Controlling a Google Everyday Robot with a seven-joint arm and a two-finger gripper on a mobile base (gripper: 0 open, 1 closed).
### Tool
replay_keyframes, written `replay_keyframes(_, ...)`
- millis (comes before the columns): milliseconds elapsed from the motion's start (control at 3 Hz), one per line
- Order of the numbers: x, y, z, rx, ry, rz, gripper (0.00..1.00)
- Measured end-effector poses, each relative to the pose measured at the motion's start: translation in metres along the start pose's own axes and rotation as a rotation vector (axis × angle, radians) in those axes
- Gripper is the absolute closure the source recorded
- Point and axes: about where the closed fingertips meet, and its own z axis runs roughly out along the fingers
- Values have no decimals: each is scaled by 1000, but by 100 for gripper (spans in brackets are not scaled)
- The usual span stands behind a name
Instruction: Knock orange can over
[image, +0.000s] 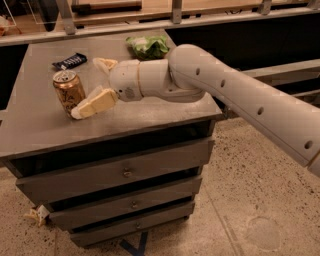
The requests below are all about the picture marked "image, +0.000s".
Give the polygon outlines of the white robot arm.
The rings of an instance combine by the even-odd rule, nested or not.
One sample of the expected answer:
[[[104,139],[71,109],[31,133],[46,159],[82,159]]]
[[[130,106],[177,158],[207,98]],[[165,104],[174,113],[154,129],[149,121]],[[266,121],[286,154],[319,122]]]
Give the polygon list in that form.
[[[320,109],[241,73],[190,44],[165,59],[114,63],[96,58],[109,87],[99,86],[71,110],[85,119],[117,101],[157,97],[195,102],[208,93],[231,108],[290,157],[320,176]]]

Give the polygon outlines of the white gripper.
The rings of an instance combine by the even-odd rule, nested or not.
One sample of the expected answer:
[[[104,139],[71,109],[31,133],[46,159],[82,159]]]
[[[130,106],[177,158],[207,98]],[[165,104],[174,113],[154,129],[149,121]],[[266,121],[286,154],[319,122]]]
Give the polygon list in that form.
[[[143,98],[139,86],[139,60],[118,63],[114,59],[94,58],[92,62],[99,71],[105,75],[110,74],[109,83],[112,89],[96,87],[86,99],[71,110],[74,119],[85,119],[106,111],[115,106],[118,97],[124,102],[140,101]]]

